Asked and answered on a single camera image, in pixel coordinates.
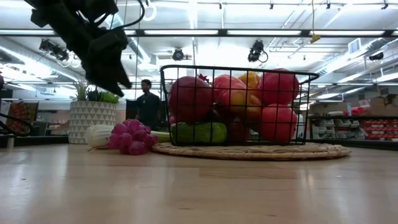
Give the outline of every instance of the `black wire basket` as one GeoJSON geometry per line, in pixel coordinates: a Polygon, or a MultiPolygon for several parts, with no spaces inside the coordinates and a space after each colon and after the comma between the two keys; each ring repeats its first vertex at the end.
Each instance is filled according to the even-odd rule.
{"type": "Polygon", "coordinates": [[[315,73],[166,65],[160,75],[174,146],[305,144],[315,73]]]}

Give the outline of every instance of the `table surface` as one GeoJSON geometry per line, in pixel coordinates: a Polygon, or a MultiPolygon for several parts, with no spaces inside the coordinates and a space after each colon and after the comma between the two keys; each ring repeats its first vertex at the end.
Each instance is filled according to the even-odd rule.
{"type": "Polygon", "coordinates": [[[398,152],[326,161],[0,149],[0,223],[398,223],[398,152]]]}

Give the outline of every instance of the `man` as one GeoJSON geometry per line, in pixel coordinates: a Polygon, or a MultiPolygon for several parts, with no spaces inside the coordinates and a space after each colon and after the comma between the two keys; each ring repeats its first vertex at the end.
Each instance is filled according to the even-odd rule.
{"type": "Polygon", "coordinates": [[[151,87],[152,83],[149,80],[141,81],[141,89],[144,94],[137,99],[136,119],[154,130],[160,119],[160,99],[149,91],[151,87]]]}

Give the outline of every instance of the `woven placemat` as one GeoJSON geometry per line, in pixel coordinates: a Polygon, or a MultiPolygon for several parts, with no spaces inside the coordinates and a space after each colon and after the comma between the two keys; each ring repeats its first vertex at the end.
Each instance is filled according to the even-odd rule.
{"type": "Polygon", "coordinates": [[[306,143],[300,146],[173,146],[156,144],[154,152],[173,156],[195,156],[215,159],[301,160],[332,159],[347,156],[351,150],[331,144],[306,143]]]}

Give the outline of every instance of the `plant pot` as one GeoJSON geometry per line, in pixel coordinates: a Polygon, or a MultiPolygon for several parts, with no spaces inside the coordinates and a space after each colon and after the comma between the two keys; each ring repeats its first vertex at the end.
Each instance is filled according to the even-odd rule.
{"type": "Polygon", "coordinates": [[[87,144],[86,130],[93,125],[116,124],[116,105],[95,101],[70,103],[69,143],[87,144]]]}

